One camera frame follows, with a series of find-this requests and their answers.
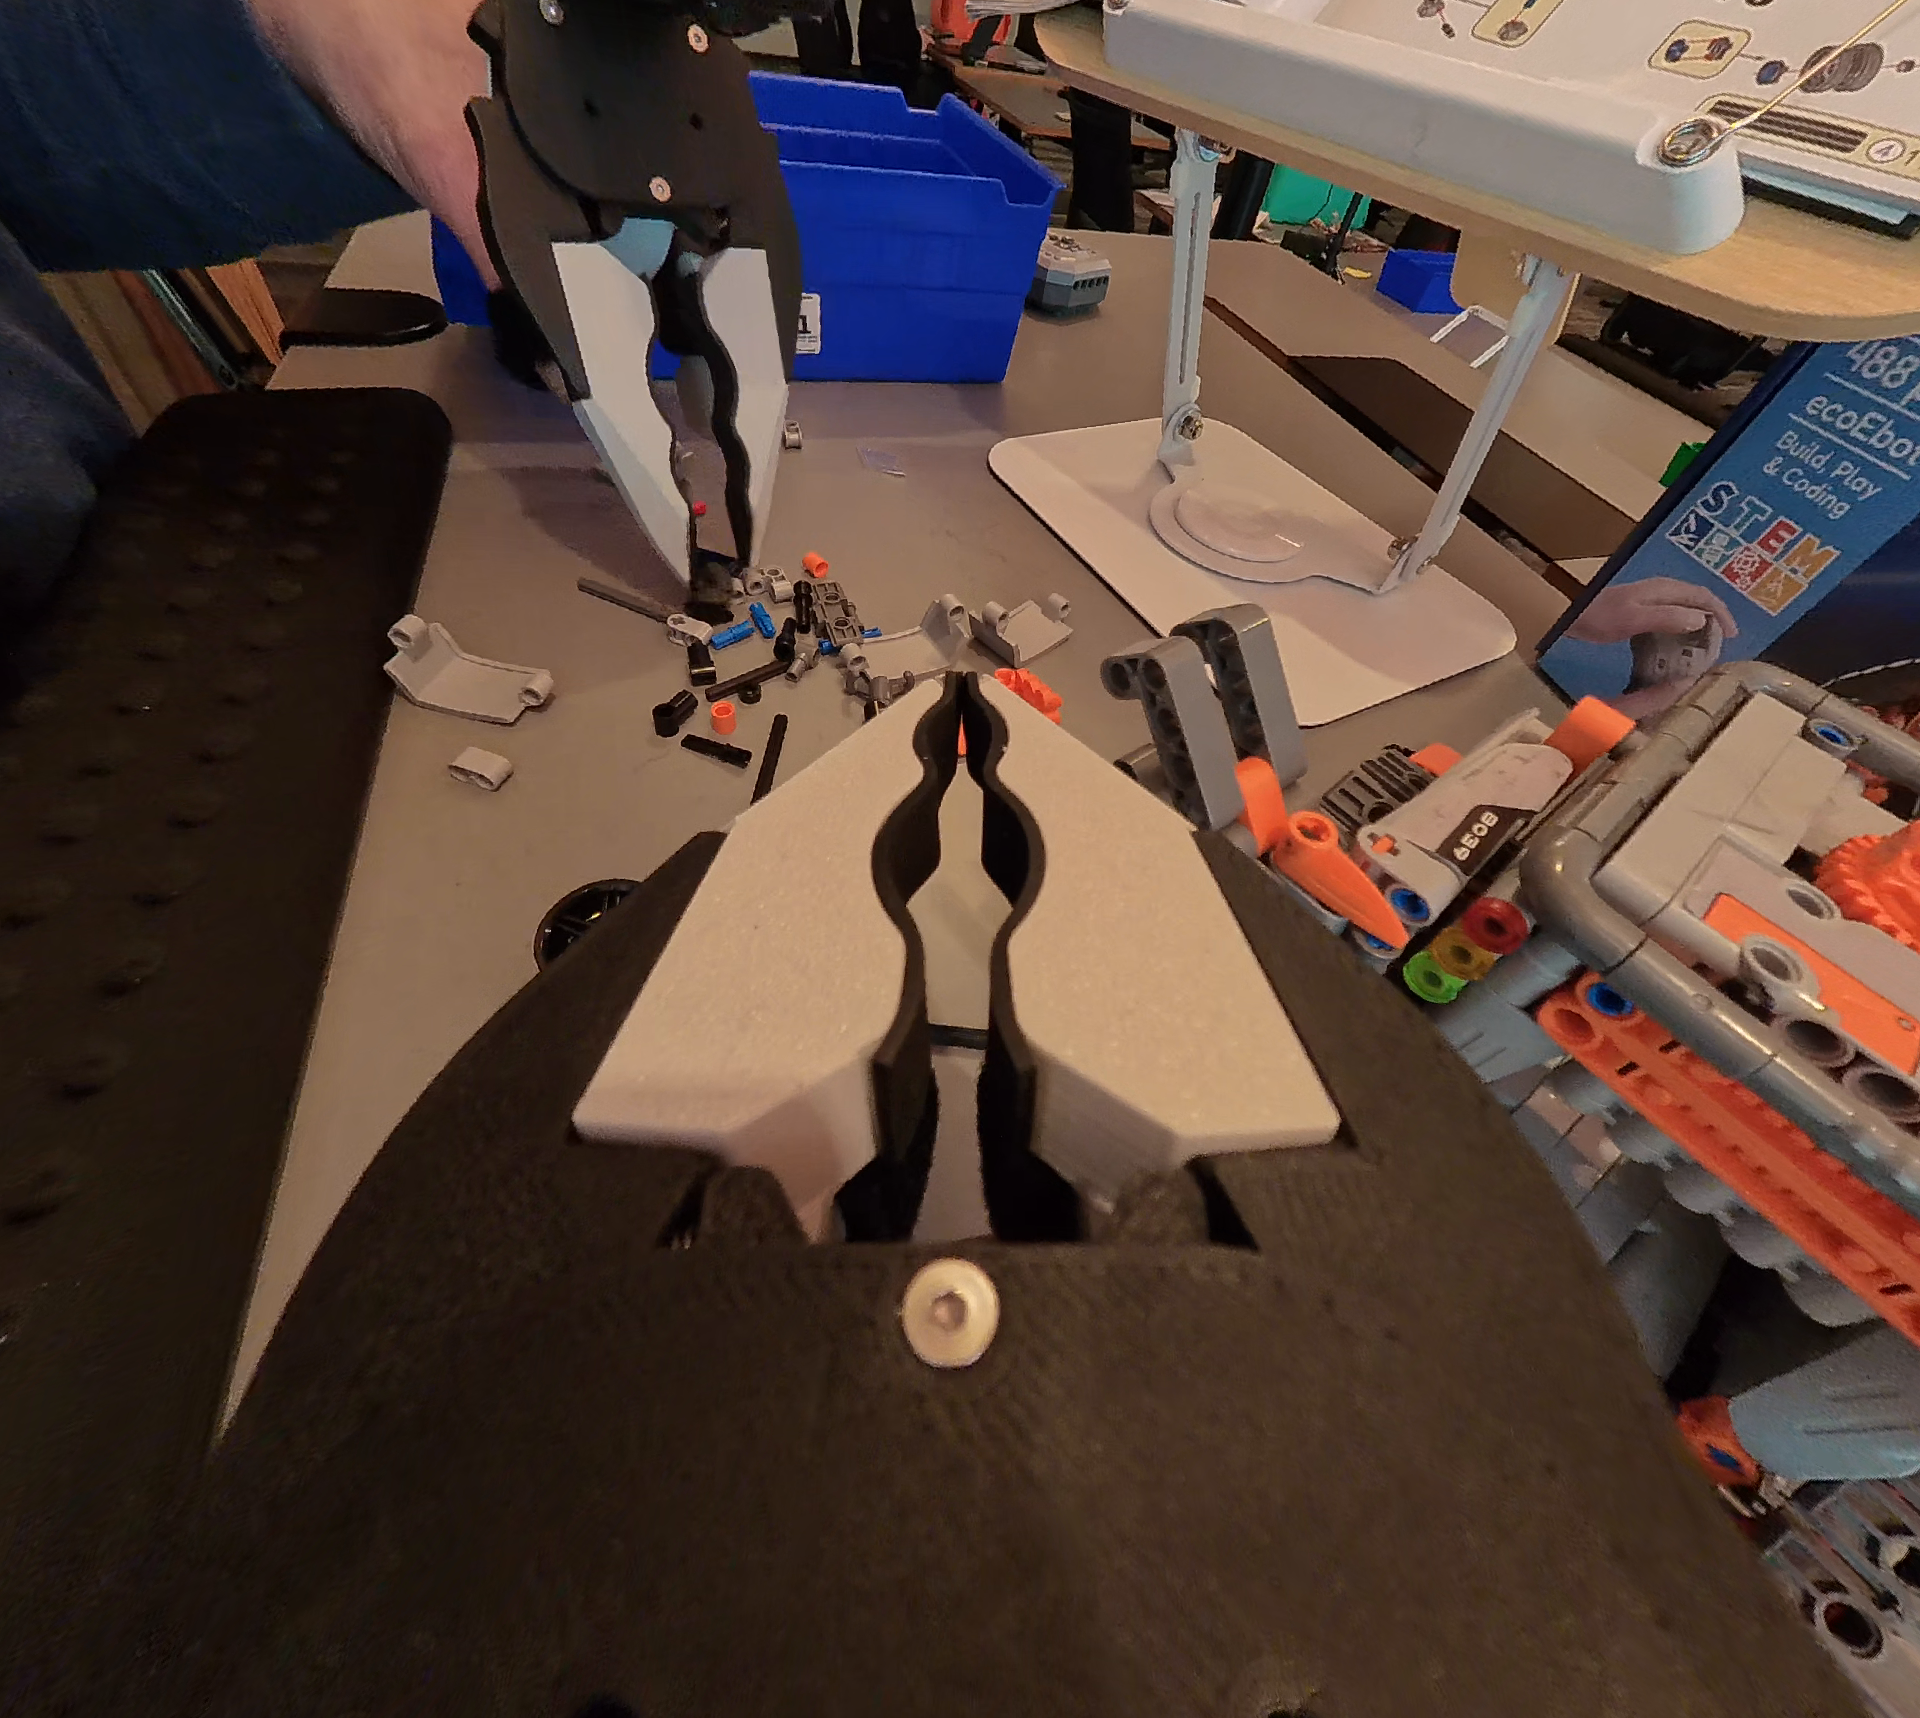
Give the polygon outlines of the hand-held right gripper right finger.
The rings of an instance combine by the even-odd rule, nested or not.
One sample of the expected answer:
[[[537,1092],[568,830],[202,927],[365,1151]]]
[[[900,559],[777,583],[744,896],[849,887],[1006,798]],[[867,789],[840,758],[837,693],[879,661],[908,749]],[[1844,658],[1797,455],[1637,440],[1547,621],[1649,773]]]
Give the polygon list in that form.
[[[1195,830],[993,681],[965,678],[959,713],[1009,907],[975,1086],[993,1237],[1067,1242],[1138,1179],[1335,1140]]]

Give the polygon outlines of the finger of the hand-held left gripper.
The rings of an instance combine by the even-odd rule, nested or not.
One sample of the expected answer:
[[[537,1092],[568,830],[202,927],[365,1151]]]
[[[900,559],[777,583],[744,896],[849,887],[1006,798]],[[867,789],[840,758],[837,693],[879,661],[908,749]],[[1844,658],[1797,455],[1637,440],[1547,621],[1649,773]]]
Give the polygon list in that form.
[[[687,542],[706,559],[745,568],[771,505],[787,411],[787,358],[768,256],[761,249],[698,252],[674,245],[654,281],[662,326],[657,358],[676,358],[654,401],[674,436],[674,481],[686,502],[706,502]]]
[[[668,273],[671,243],[555,243],[551,252],[583,364],[575,416],[635,526],[686,588],[693,520],[674,481],[674,435],[649,375],[654,279]]]

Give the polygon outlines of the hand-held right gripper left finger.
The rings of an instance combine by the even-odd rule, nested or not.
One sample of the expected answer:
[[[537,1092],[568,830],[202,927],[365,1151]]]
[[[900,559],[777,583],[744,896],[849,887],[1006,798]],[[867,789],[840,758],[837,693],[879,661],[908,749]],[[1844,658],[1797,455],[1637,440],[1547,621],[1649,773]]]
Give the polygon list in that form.
[[[777,1179],[903,1240],[939,1118],[908,901],[942,859],[963,685],[922,685],[734,823],[573,1109],[583,1139]]]

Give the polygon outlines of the blue plastic bin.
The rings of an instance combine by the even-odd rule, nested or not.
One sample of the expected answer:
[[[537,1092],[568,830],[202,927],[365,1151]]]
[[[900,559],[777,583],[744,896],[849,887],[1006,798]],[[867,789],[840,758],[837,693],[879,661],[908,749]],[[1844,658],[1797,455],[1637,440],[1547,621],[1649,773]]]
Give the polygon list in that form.
[[[1003,377],[1055,181],[963,105],[747,73],[797,229],[794,377]],[[631,221],[607,243],[668,243]]]

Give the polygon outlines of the person's left forearm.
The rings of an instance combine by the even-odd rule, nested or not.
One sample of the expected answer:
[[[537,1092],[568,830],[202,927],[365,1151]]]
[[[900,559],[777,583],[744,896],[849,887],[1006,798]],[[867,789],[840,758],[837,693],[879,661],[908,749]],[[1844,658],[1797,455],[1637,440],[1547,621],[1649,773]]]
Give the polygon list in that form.
[[[224,266],[414,208],[250,0],[2,0],[2,221],[27,266]]]

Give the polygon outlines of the person's left hand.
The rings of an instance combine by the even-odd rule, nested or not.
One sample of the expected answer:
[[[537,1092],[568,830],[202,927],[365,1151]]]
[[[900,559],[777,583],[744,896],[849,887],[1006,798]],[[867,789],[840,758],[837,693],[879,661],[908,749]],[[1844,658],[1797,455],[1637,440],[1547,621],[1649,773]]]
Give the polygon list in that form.
[[[346,0],[343,62],[329,67],[351,138],[453,235],[483,282],[497,273],[478,221],[468,107],[489,92],[470,25],[483,0]]]

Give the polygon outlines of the black spoked wheel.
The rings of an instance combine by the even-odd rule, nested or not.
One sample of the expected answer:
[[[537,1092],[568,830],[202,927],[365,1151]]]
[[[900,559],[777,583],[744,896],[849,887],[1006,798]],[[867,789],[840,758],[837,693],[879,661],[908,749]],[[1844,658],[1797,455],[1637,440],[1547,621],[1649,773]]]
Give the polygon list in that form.
[[[592,927],[611,915],[637,882],[630,876],[605,876],[575,887],[559,896],[540,919],[534,933],[534,963],[537,970],[558,963]]]

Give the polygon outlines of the grey curved panel piece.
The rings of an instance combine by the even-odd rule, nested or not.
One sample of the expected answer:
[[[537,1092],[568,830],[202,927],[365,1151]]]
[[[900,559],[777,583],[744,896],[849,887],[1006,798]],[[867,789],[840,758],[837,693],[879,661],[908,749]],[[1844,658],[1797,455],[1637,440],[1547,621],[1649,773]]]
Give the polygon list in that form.
[[[943,593],[926,605],[920,625],[888,632],[867,646],[867,663],[877,676],[906,676],[922,682],[948,673],[965,655],[972,641],[965,603]]]
[[[394,655],[385,676],[401,698],[432,713],[512,727],[555,695],[551,673],[470,655],[441,625],[419,617],[395,621],[388,641]]]
[[[985,603],[968,622],[973,644],[997,668],[1032,668],[1071,636],[1071,603],[1058,593],[1015,606]]]

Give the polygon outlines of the grey battery module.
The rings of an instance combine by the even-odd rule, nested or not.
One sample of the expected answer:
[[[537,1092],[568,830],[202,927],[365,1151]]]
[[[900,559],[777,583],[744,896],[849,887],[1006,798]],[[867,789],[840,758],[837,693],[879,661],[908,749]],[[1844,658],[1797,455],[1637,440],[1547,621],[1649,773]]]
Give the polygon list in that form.
[[[1038,249],[1023,309],[1051,318],[1100,311],[1111,285],[1111,261],[1092,237],[1050,229]]]

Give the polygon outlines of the white book stand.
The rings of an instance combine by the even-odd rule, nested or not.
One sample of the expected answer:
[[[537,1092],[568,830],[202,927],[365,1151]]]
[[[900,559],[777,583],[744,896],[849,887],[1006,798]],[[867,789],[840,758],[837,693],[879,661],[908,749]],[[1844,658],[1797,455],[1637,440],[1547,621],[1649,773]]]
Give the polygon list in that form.
[[[1746,197],[1794,200],[1749,181],[1733,131],[1665,123],[1643,99],[1587,92],[1497,67],[1433,57],[1225,0],[1100,0],[1105,65],[1227,112],[1459,189],[1478,212],[1506,202],[1559,230],[1587,229],[1637,255],[1694,256],[1732,243]],[[1001,444],[1001,483],[1084,557],[1157,632],[1217,603],[1254,603],[1284,629],[1305,724],[1319,724],[1472,671],[1514,646],[1491,609],[1428,572],[1494,447],[1549,312],[1573,285],[1566,250],[1527,250],[1519,301],[1463,459],[1447,469],[1411,542],[1201,418],[1197,318],[1201,202],[1215,151],[1200,123],[1172,169],[1173,277],[1160,429],[1055,432]],[[1869,223],[1806,202],[1847,223]]]

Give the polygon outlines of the grey orange toy tracked robot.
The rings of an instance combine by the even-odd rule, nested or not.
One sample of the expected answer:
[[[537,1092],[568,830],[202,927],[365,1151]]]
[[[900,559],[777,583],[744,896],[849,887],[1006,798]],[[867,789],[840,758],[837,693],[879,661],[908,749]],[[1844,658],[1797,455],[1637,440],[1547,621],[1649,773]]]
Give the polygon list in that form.
[[[1109,656],[1119,770],[1394,972],[1547,1161],[1692,1457],[1872,1715],[1915,1715],[1915,661],[1713,667],[1281,787],[1245,606]]]

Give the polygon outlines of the green box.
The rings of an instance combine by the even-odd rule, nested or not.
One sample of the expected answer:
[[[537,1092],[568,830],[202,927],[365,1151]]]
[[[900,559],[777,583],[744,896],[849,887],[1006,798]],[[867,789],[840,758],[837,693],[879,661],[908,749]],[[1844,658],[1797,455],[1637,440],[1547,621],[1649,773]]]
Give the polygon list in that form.
[[[1256,237],[1280,243],[1287,230],[1332,232],[1344,223],[1356,224],[1365,204],[1332,181],[1275,165],[1262,195]]]

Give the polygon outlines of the black dimpled pad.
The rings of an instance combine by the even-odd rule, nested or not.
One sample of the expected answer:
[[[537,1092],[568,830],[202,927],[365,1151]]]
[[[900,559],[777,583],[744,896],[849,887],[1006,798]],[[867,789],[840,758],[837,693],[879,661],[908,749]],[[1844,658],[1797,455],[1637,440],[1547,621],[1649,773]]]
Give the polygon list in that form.
[[[452,429],[182,401],[4,663],[4,1574],[209,1438]]]

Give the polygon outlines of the blue kit box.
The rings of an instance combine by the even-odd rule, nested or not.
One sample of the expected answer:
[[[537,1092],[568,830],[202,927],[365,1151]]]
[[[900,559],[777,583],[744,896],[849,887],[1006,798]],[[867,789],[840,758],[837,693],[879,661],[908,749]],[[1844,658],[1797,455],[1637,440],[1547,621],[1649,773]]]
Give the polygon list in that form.
[[[1541,641],[1633,720],[1759,661],[1915,730],[1917,338],[1784,354]]]

